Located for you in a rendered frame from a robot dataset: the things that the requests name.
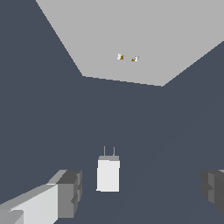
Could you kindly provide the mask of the grey wall socket panel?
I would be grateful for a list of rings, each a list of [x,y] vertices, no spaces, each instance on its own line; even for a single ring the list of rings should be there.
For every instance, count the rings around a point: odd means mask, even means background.
[[[36,0],[81,74],[163,86],[224,41],[224,0]]]

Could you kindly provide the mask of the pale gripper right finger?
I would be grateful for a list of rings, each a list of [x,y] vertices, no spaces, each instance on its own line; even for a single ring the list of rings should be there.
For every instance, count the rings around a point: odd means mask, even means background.
[[[224,170],[202,171],[200,178],[203,196],[224,214]]]

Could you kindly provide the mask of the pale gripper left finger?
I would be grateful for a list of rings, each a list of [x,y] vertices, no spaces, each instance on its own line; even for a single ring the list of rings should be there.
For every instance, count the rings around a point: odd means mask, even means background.
[[[54,224],[73,218],[82,195],[82,171],[59,170],[46,184],[0,205],[0,224]]]

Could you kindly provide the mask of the white charger with two prongs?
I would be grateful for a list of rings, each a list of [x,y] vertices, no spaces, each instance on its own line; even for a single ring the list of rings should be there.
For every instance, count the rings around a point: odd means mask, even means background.
[[[103,155],[98,158],[96,172],[96,190],[98,192],[119,192],[120,158],[116,155],[116,149],[113,149],[113,154],[109,156],[106,155],[106,149],[103,149]]]

